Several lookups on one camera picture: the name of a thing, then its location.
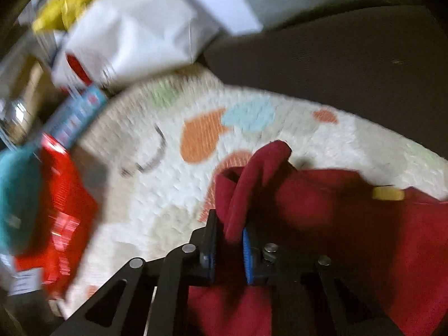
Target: teal object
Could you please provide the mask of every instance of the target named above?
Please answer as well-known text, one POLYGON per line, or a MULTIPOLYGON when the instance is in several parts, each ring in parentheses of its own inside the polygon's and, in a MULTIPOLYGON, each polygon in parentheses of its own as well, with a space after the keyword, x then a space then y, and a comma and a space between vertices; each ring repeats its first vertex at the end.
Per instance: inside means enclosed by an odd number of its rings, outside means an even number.
POLYGON ((28 249, 39 213, 41 163, 35 146, 0 153, 0 251, 20 255, 28 249))
POLYGON ((224 126, 238 126, 244 131, 262 131, 274 121, 275 110, 268 98, 238 103, 221 117, 224 126))

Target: yellow object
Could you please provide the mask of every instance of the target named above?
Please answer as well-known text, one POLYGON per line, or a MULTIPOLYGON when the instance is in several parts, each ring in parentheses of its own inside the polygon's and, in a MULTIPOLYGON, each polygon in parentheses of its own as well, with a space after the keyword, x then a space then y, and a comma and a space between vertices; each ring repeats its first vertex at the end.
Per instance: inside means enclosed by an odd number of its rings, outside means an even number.
POLYGON ((49 0, 33 22, 35 33, 68 30, 93 0, 49 0))
POLYGON ((404 200, 405 192, 392 186, 375 187, 373 188, 372 198, 377 200, 404 200))

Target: maroon fabric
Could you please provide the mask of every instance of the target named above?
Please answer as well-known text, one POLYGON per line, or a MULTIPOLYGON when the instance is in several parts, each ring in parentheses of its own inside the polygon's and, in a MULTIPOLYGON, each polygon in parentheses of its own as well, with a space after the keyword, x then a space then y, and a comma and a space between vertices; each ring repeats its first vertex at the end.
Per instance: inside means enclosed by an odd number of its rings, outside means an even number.
POLYGON ((298 171, 290 154, 275 141, 216 178, 224 224, 216 284, 189 294, 200 334, 270 335, 268 290, 244 276, 241 235, 251 216, 272 241, 351 267, 407 336, 431 335, 448 309, 448 203, 415 188, 401 201, 374 200, 357 172, 298 171))

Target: brown leather surface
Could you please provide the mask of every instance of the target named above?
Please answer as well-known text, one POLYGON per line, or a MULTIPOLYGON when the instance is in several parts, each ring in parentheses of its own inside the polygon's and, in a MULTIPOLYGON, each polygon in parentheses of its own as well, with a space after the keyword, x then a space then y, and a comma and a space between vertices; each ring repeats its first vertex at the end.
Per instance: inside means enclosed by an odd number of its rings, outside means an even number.
POLYGON ((448 158, 448 39, 425 7, 366 8, 225 38, 204 56, 226 84, 331 105, 448 158))

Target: white label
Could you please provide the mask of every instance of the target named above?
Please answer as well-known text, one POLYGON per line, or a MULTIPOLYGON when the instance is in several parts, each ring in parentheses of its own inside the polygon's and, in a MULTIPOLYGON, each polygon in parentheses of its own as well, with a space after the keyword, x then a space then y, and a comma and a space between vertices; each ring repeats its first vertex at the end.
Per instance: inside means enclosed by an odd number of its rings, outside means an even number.
POLYGON ((42 285, 42 268, 19 271, 14 278, 10 296, 39 290, 42 285))

